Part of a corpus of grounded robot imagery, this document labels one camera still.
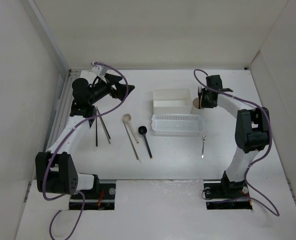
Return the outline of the black chopstick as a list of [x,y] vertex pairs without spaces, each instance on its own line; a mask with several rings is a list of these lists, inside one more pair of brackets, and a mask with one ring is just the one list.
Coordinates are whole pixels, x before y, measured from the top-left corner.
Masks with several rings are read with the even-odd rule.
[[[95,106],[96,116],[98,115],[97,106]],[[95,147],[98,147],[98,118],[95,119]]]

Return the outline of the beige spoon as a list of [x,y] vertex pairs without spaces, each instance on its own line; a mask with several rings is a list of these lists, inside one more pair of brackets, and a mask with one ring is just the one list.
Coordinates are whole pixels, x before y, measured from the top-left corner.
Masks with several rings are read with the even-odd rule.
[[135,131],[133,125],[132,125],[132,116],[129,113],[126,113],[126,114],[123,115],[122,119],[123,119],[124,122],[128,123],[129,129],[130,129],[136,143],[139,144],[140,141],[139,141],[138,136],[136,134],[136,131]]

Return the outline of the silver metal fork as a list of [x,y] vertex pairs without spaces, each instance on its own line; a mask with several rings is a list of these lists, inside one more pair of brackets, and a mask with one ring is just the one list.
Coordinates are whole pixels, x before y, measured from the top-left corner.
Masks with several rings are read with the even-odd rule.
[[202,150],[201,150],[201,158],[203,159],[205,156],[205,142],[206,142],[206,134],[202,136]]

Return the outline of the grey chopstick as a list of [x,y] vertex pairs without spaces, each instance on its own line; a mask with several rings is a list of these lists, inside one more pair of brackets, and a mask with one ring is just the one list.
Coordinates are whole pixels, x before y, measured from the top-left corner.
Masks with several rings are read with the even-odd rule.
[[96,106],[96,110],[97,110],[97,112],[98,112],[99,119],[100,119],[101,125],[102,125],[102,127],[103,127],[103,130],[104,130],[105,136],[106,136],[106,138],[107,138],[107,141],[108,141],[109,144],[111,144],[111,137],[110,137],[110,135],[109,135],[109,132],[108,132],[108,130],[107,130],[107,128],[106,128],[106,125],[105,125],[105,123],[104,123],[104,120],[103,120],[103,118],[102,118],[102,116],[101,116],[101,114],[100,114],[100,112],[99,112],[99,108],[98,108],[97,106]]

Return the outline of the black spoon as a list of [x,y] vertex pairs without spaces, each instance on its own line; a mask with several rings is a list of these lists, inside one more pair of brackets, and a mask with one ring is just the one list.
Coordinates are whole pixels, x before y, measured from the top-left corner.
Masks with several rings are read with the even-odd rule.
[[150,159],[153,158],[152,156],[152,152],[151,152],[151,149],[150,149],[150,146],[149,146],[149,143],[148,143],[148,140],[147,140],[147,137],[146,137],[146,133],[147,133],[147,128],[145,126],[140,126],[138,128],[138,132],[140,135],[143,136],[143,139],[144,139],[144,142],[145,142],[145,145],[146,145],[146,148],[147,148],[147,151],[148,151],[148,154],[149,154],[149,157]]

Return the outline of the silver metal chopstick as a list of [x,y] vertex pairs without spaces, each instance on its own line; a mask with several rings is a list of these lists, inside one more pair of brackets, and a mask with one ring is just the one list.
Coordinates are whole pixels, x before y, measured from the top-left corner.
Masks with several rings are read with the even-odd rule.
[[134,155],[135,155],[136,159],[141,163],[141,160],[140,160],[140,158],[139,158],[139,155],[138,155],[138,153],[137,153],[137,151],[136,151],[136,148],[135,148],[135,146],[134,146],[134,144],[133,144],[133,141],[132,141],[131,136],[130,136],[130,134],[129,134],[128,128],[127,128],[126,123],[125,123],[124,121],[123,121],[123,125],[124,125],[124,128],[125,128],[125,130],[126,130],[126,133],[127,133],[127,136],[128,136],[129,142],[130,142],[130,145],[131,145],[131,147],[132,147],[132,150],[133,150],[133,152],[134,152]]

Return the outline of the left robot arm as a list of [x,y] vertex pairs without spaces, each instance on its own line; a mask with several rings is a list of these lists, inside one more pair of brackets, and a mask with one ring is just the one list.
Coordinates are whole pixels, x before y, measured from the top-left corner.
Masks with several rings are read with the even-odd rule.
[[48,193],[55,194],[57,198],[79,191],[91,199],[99,195],[98,176],[78,173],[72,155],[84,134],[100,116],[94,104],[105,96],[124,102],[135,89],[134,85],[121,84],[122,79],[121,76],[106,73],[103,77],[97,76],[93,83],[81,77],[73,81],[68,122],[55,143],[35,157],[37,188],[46,200],[51,200]]

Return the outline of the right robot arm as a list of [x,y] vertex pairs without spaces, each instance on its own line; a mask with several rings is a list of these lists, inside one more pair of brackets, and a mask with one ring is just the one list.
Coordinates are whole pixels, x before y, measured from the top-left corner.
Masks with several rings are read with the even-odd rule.
[[219,182],[204,184],[207,199],[241,197],[242,191],[247,188],[246,171],[259,152],[270,143],[268,109],[252,107],[234,96],[228,96],[228,92],[231,91],[229,88],[223,88],[219,75],[207,76],[206,87],[202,89],[202,108],[221,107],[236,119],[235,154]]

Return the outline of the beige cup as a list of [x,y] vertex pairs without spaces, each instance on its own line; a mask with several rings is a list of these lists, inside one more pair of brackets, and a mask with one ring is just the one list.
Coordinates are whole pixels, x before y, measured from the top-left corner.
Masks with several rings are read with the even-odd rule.
[[200,108],[199,108],[199,98],[195,98],[193,101],[192,101],[192,108],[191,108],[191,111],[192,112],[197,112],[199,111]]

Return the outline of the white perforated box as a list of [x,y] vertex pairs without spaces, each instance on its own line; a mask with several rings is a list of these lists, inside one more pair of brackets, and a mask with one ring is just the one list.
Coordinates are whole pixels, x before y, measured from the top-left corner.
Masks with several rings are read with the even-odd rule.
[[153,114],[190,114],[192,98],[188,88],[154,89]]

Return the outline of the white mesh tray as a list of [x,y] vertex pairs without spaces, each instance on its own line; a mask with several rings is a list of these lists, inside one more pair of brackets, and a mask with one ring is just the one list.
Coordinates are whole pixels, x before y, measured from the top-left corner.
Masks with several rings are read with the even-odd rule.
[[198,137],[203,119],[197,114],[154,114],[151,127],[156,135]]

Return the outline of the aluminium rail frame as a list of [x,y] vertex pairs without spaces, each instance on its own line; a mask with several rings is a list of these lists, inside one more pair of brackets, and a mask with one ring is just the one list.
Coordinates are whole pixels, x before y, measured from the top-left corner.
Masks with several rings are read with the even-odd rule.
[[59,77],[56,90],[56,97],[51,110],[50,120],[43,146],[43,152],[46,152],[59,138],[65,128],[72,103],[72,83],[79,78],[81,71],[70,69],[65,79]]

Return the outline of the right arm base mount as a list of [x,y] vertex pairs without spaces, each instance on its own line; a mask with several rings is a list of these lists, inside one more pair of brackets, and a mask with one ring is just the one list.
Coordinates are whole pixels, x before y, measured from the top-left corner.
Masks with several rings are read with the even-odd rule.
[[246,185],[224,189],[220,181],[206,181],[201,192],[207,210],[252,210]]

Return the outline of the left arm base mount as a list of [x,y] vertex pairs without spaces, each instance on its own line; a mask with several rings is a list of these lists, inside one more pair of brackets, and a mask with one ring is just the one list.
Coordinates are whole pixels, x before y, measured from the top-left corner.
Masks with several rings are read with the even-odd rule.
[[115,209],[116,180],[100,180],[95,190],[81,190],[85,196],[84,210],[110,211]]

